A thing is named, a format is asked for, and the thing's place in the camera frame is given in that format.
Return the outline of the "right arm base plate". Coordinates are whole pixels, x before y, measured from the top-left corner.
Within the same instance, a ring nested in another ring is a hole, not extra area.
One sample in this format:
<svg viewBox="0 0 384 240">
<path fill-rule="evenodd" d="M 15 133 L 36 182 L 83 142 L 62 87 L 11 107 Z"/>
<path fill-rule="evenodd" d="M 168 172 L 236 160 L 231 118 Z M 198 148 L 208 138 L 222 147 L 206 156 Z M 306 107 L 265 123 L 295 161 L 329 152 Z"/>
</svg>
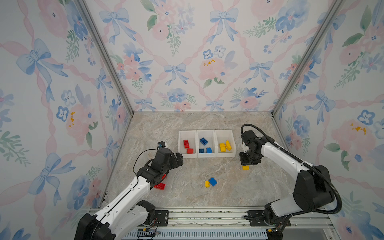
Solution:
<svg viewBox="0 0 384 240">
<path fill-rule="evenodd" d="M 261 210 L 250 210 L 244 219 L 250 222 L 251 227 L 282 227 L 286 217 L 276 217 L 273 213 Z"/>
</svg>

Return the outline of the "yellow rounded lego brick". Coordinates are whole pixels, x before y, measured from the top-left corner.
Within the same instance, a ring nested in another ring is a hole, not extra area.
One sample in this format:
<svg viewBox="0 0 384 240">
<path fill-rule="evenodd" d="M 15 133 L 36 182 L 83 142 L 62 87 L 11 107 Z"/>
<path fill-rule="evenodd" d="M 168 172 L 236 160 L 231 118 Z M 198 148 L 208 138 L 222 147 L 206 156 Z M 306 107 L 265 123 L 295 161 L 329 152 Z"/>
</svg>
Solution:
<svg viewBox="0 0 384 240">
<path fill-rule="evenodd" d="M 220 152 L 226 152 L 227 151 L 226 145 L 224 143 L 220 143 L 219 148 L 220 148 Z"/>
</svg>

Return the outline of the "red rounded lego brick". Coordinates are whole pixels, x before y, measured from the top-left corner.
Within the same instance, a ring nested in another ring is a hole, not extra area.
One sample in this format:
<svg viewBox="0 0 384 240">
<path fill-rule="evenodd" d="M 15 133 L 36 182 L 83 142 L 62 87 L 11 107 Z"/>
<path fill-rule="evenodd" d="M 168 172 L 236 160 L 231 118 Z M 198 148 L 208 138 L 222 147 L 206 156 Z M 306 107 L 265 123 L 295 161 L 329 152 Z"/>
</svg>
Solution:
<svg viewBox="0 0 384 240">
<path fill-rule="evenodd" d="M 190 144 L 189 144 L 188 140 L 184 140 L 183 143 L 184 143 L 185 149 L 189 149 L 190 148 Z"/>
</svg>

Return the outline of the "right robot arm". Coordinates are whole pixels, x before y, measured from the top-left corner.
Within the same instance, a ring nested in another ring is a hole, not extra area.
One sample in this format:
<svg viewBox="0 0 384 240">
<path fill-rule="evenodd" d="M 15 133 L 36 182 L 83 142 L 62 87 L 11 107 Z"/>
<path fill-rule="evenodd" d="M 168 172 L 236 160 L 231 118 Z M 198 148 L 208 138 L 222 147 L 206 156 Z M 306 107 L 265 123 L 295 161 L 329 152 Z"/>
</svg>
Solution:
<svg viewBox="0 0 384 240">
<path fill-rule="evenodd" d="M 283 227 L 291 216 L 310 212 L 334 214 L 341 209 L 342 200 L 326 167 L 301 160 L 266 134 L 258 137 L 252 130 L 241 130 L 241 139 L 243 151 L 239 156 L 242 166 L 255 166 L 262 158 L 268 158 L 295 181 L 292 194 L 266 204 L 260 217 L 248 217 L 249 220 Z"/>
</svg>

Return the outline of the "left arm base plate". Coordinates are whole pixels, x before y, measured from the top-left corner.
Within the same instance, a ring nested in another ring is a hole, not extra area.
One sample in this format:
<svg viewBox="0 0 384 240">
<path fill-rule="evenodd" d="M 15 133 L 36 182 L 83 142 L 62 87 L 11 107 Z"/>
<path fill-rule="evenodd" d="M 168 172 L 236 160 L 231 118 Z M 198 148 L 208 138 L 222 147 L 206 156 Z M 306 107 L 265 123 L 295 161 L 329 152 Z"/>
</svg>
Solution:
<svg viewBox="0 0 384 240">
<path fill-rule="evenodd" d="M 169 211 L 168 210 L 155 210 L 153 214 L 149 215 L 147 221 L 139 225 L 139 227 L 167 227 L 169 222 Z"/>
</svg>

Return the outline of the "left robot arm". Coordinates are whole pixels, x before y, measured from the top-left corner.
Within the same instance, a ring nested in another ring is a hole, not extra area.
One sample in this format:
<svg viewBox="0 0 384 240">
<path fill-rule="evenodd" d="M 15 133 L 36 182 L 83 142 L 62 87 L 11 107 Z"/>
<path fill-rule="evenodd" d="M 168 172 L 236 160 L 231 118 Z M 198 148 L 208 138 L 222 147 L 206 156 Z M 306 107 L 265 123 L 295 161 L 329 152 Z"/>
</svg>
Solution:
<svg viewBox="0 0 384 240">
<path fill-rule="evenodd" d="M 183 155 L 159 146 L 155 157 L 135 173 L 132 182 L 106 207 L 85 214 L 78 223 L 75 240 L 121 240 L 138 226 L 155 223 L 156 207 L 143 200 L 170 170 L 183 166 Z"/>
</svg>

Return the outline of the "blue lego brick small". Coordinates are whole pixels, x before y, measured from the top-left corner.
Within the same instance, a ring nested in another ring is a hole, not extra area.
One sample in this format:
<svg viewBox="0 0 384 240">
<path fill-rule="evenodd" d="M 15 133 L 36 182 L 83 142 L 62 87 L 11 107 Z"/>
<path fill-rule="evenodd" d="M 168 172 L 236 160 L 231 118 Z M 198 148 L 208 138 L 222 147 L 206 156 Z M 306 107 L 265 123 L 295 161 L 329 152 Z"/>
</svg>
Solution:
<svg viewBox="0 0 384 240">
<path fill-rule="evenodd" d="M 209 179 L 209 183 L 210 183 L 211 186 L 214 187 L 218 182 L 214 178 L 210 178 Z"/>
</svg>

